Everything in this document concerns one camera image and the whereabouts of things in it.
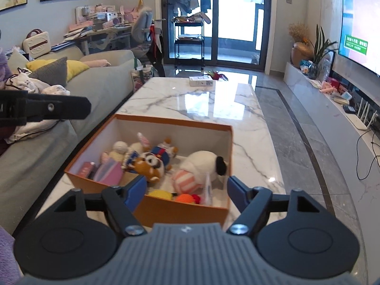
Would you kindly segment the grey office chair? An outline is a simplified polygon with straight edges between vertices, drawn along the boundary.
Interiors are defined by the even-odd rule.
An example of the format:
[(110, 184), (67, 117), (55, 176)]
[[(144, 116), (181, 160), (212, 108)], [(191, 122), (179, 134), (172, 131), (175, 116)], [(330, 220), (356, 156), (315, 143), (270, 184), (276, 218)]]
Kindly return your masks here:
[(153, 43), (150, 30), (152, 23), (153, 11), (146, 6), (138, 12), (137, 21), (131, 29), (130, 50), (137, 59), (143, 59)]

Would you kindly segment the brown hamster plush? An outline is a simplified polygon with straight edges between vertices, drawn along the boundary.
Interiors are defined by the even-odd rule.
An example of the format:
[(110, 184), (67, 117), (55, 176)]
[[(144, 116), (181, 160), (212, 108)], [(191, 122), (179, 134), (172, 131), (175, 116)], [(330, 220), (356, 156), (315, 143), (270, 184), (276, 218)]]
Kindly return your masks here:
[(178, 153), (178, 147), (172, 145), (170, 137), (142, 153), (135, 162), (134, 171), (146, 177), (148, 183), (158, 183), (171, 170), (171, 161)]

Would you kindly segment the white tv console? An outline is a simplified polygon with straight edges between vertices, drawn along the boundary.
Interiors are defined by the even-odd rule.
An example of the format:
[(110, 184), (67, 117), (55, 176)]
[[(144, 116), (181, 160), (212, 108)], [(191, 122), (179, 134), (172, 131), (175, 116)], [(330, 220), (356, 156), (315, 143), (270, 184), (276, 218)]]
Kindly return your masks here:
[(315, 88), (291, 63), (284, 81), (316, 124), (345, 177), (355, 202), (379, 203), (379, 138), (355, 128), (341, 105)]

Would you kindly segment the floral white blanket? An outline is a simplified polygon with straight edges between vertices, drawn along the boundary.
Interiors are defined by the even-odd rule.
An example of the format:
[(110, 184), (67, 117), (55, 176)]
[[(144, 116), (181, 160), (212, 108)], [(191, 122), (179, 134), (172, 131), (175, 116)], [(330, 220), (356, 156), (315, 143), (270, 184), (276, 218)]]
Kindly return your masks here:
[(1, 139), (10, 145), (52, 129), (62, 120), (69, 96), (62, 85), (49, 85), (25, 73), (11, 76), (1, 92)]

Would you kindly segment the brown vase dried flowers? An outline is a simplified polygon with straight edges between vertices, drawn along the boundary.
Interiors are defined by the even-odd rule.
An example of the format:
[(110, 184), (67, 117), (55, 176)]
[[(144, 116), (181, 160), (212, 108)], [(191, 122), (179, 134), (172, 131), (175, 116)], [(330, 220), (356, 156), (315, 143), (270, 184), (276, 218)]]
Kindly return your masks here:
[(314, 58), (314, 50), (309, 41), (309, 28), (306, 24), (298, 22), (289, 24), (288, 31), (294, 41), (290, 62), (294, 67), (300, 68), (302, 60), (311, 61)]

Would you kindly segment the white crochet bunny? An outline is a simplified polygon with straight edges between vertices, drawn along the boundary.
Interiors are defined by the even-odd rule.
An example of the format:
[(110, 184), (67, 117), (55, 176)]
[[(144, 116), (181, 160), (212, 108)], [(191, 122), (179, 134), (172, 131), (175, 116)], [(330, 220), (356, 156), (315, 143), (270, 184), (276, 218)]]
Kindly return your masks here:
[(100, 157), (100, 164), (103, 165), (109, 160), (114, 160), (121, 164), (123, 170), (133, 171), (136, 159), (150, 149), (150, 141), (142, 133), (137, 133), (137, 142), (129, 145), (126, 142), (117, 141), (113, 144), (110, 152), (103, 152)]

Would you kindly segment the orange cardboard storage box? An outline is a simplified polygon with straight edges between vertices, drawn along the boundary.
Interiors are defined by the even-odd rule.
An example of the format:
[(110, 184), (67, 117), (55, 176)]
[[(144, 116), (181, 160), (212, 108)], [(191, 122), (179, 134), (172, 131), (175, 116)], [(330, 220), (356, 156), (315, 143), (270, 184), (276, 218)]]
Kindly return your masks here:
[(229, 125), (115, 114), (66, 168), (86, 194), (142, 179), (133, 211), (155, 223), (220, 223), (229, 212)]

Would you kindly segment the cluttered desk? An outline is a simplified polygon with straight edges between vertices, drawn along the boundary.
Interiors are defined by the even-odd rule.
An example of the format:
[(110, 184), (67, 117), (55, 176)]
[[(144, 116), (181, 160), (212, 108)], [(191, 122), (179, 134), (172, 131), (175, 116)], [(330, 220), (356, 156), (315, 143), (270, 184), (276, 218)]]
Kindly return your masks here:
[(117, 8), (114, 5), (78, 6), (75, 23), (63, 37), (74, 42), (84, 54), (106, 50), (129, 49), (131, 32), (138, 19), (136, 8)]

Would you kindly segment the grey sofa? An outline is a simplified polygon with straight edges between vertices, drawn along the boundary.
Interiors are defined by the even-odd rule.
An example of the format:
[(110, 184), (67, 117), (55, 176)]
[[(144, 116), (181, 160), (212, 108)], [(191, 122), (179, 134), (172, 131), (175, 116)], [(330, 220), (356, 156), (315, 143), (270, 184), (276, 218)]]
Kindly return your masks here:
[(73, 77), (66, 88), (73, 96), (86, 97), (91, 113), (84, 120), (59, 122), (45, 133), (11, 144), (1, 154), (1, 227), (14, 233), (44, 189), (86, 138), (125, 99), (131, 96), (131, 71), (135, 56), (130, 50), (83, 55), (76, 46), (51, 53), (47, 59), (106, 59), (110, 65), (89, 68)]

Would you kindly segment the dark red booklet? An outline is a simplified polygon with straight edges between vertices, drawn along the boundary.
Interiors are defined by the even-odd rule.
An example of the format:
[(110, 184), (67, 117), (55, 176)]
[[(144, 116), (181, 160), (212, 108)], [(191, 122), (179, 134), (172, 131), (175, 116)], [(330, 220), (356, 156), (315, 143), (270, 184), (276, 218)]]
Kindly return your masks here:
[(97, 169), (98, 167), (95, 162), (86, 161), (81, 165), (80, 169), (77, 172), (77, 176), (92, 180)]

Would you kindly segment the orange crochet fruit toy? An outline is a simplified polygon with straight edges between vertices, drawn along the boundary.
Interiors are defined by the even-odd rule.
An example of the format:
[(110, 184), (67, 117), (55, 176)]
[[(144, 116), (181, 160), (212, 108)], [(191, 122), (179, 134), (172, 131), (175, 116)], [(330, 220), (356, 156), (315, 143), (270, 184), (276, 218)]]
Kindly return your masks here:
[(175, 198), (178, 203), (200, 204), (201, 198), (197, 194), (180, 194)]

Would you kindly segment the white flat box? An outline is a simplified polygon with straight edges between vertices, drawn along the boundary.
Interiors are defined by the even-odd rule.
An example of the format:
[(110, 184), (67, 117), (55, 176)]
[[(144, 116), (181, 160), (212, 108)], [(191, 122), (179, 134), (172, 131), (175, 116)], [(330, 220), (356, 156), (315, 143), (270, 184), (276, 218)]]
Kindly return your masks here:
[(191, 87), (213, 86), (213, 84), (214, 80), (209, 75), (189, 77), (189, 85)]

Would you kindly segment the grey striped cushion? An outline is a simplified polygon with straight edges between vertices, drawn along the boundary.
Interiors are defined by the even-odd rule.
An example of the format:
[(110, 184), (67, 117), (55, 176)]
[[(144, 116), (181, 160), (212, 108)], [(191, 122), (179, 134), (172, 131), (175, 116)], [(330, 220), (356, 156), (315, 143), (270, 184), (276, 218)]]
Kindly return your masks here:
[(38, 79), (50, 86), (61, 85), (65, 88), (67, 84), (67, 75), (67, 57), (62, 57), (33, 71), (29, 74), (29, 77), (32, 79)]

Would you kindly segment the pink wallet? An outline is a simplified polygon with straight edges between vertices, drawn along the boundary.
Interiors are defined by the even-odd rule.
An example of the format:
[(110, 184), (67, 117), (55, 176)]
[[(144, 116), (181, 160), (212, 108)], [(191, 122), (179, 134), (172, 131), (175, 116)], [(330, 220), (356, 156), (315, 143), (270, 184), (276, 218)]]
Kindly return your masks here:
[(121, 162), (110, 158), (108, 161), (99, 166), (93, 176), (93, 181), (103, 185), (113, 186), (119, 184), (123, 175), (124, 170), (121, 167)]

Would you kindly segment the yellow toy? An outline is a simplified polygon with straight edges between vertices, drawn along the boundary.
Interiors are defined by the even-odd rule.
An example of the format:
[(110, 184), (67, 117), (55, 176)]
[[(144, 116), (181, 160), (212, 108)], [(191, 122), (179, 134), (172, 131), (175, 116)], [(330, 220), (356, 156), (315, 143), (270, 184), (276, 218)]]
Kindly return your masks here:
[(162, 200), (171, 201), (173, 199), (172, 193), (165, 190), (160, 190), (160, 189), (152, 190), (151, 192), (148, 193), (148, 195), (154, 198), (162, 199)]

